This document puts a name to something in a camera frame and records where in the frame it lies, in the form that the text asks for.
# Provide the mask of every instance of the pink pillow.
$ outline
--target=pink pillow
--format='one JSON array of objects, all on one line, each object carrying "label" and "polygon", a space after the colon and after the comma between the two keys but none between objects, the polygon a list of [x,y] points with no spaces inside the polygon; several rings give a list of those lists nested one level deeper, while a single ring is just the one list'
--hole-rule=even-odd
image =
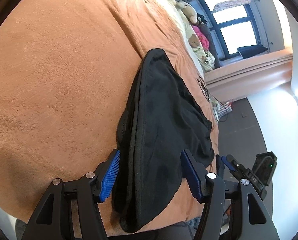
[{"label": "pink pillow", "polygon": [[206,38],[206,36],[204,36],[204,34],[200,31],[199,27],[198,26],[192,26],[194,32],[196,33],[196,36],[198,36],[201,44],[202,44],[202,47],[206,50],[209,50],[209,41],[208,39]]}]

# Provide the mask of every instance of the orange blanket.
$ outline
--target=orange blanket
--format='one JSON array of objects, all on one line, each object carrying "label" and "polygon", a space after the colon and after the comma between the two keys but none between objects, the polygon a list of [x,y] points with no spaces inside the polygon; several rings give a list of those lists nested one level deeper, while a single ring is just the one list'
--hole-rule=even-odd
[{"label": "orange blanket", "polygon": [[[156,0],[23,0],[0,28],[0,207],[25,222],[53,178],[78,179],[116,147],[116,128],[148,50],[162,48],[218,127],[174,22]],[[208,170],[215,171],[215,163]],[[124,232],[111,199],[109,236]],[[201,214],[185,180],[142,230]],[[79,237],[77,219],[74,220]]]}]

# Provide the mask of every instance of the teddy bear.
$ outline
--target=teddy bear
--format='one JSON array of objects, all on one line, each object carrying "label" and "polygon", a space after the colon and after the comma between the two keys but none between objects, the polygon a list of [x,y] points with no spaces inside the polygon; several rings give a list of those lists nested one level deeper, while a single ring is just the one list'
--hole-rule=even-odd
[{"label": "teddy bear", "polygon": [[172,3],[174,6],[181,9],[183,14],[190,20],[191,23],[193,23],[193,24],[197,23],[198,14],[196,13],[196,10],[190,4],[188,4],[184,1],[177,2],[176,0],[172,0]]}]

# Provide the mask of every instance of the dark window frame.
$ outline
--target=dark window frame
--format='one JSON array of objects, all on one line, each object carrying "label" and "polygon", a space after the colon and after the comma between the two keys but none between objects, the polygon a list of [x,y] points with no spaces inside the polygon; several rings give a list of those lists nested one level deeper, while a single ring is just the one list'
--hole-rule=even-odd
[{"label": "dark window frame", "polygon": [[223,22],[223,23],[218,24],[215,21],[215,19],[212,15],[207,3],[204,0],[198,0],[198,1],[201,4],[203,10],[207,14],[206,16],[209,18],[209,20],[212,24],[212,27],[210,28],[210,30],[211,31],[214,30],[217,37],[218,37],[218,39],[219,39],[220,45],[222,47],[222,50],[223,50],[223,53],[224,53],[224,56],[225,56],[224,58],[220,59],[221,61],[226,60],[226,59],[230,59],[230,58],[233,58],[233,57],[237,57],[237,56],[240,55],[238,52],[233,53],[233,54],[229,53],[227,44],[226,44],[226,42],[224,40],[224,37],[222,35],[222,32],[221,32],[221,28],[249,21],[249,22],[251,22],[252,27],[253,27],[256,43],[261,44],[260,33],[259,33],[258,28],[257,28],[257,24],[256,24],[255,18],[253,16],[253,13],[252,13],[252,10],[251,10],[251,7],[250,7],[249,4],[244,5],[245,11],[247,12],[247,17],[243,17],[243,18],[239,18],[239,19],[235,19],[235,20],[231,20],[231,21],[227,21],[227,22]]}]

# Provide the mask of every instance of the gray pillow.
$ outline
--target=gray pillow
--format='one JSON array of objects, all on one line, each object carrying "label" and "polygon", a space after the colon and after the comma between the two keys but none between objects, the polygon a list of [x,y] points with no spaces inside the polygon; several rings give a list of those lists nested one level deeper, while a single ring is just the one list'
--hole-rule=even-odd
[{"label": "gray pillow", "polygon": [[202,24],[202,25],[199,25],[199,29],[204,34],[204,36],[206,36],[206,38],[208,39],[208,41],[210,43],[209,51],[215,57],[214,68],[222,67],[222,64],[219,60],[217,50],[215,48],[215,44],[213,42],[211,31],[210,31],[209,27],[206,24]]}]

